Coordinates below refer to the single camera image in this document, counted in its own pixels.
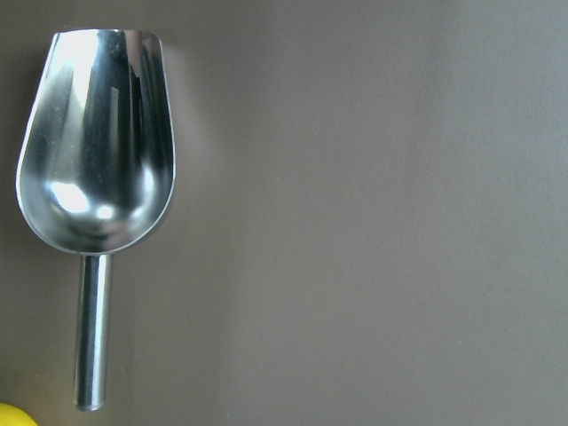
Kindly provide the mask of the steel ice scoop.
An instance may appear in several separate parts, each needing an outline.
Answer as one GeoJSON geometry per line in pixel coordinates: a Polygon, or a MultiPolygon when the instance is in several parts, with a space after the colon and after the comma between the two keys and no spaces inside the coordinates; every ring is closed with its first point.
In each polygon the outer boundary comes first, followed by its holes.
{"type": "Polygon", "coordinates": [[[176,157],[160,39],[147,31],[56,34],[28,118],[16,172],[34,234],[81,258],[74,400],[106,401],[113,256],[165,215],[176,157]]]}

